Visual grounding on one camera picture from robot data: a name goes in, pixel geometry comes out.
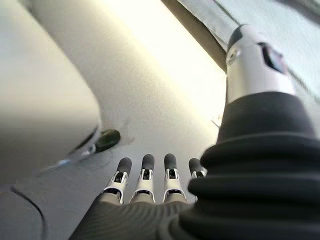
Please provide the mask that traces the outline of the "right robot hand dark palm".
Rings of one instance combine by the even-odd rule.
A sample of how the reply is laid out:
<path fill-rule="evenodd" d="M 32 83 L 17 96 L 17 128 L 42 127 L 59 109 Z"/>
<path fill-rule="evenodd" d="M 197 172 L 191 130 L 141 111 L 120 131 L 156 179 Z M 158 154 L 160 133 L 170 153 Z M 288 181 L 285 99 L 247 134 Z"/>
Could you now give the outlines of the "right robot hand dark palm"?
<path fill-rule="evenodd" d="M 320 141 L 283 55 L 252 26 L 232 33 L 226 103 L 215 145 L 189 161 L 189 204 L 175 156 L 164 158 L 166 190 L 153 201 L 154 158 L 140 185 L 121 197 L 131 170 L 123 158 L 71 235 L 73 240 L 317 240 Z"/>

